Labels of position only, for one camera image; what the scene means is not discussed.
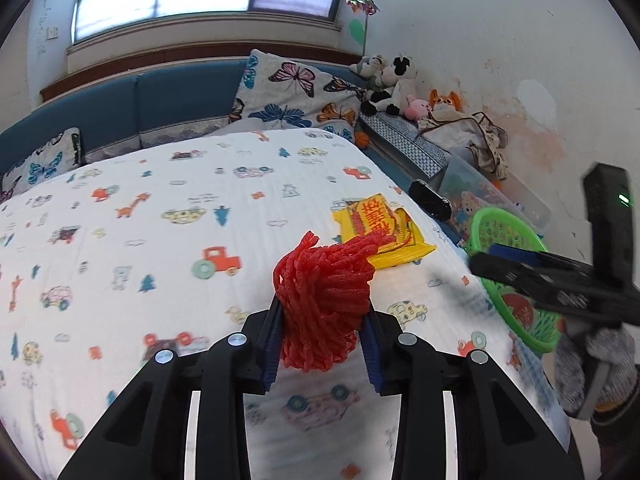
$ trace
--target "small basketball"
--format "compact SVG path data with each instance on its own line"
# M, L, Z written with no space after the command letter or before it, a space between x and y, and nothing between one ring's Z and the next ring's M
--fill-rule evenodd
M369 136L365 132L356 132L354 138L354 144L361 150L366 150L369 147Z

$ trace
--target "light switch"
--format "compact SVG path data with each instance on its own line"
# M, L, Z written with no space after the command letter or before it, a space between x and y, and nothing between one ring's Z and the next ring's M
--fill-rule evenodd
M47 27L47 39L54 40L58 37L58 28L57 27Z

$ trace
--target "pink plush toy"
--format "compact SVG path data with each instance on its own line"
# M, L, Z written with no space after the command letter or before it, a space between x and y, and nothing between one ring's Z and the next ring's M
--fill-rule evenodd
M407 96L406 100L408 101L409 106L402 110L402 115L407 119L410 121L417 121L418 119L423 119L429 116L429 112L431 112L431 105L428 101L418 99L414 95Z

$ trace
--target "green basket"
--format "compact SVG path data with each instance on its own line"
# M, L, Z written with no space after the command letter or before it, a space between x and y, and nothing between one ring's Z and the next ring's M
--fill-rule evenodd
M502 244L527 251L544 251L546 247L531 227L511 213L495 207L485 207L476 212L471 220L469 240L466 242L468 254L487 252L492 244ZM559 314L533 309L534 321L529 330L517 320L504 303L502 294L507 287L500 283L481 278L496 310L507 325L522 339L524 344L536 352L552 352L560 337L556 323Z

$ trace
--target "butterfly pillow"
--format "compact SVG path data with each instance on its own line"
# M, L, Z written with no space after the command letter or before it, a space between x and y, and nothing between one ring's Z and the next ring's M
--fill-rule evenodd
M1 196L24 193L37 184L80 166L80 130L69 128L15 164L2 178Z
M263 130L322 128L353 142L364 90L317 68L252 50L230 120L257 118Z

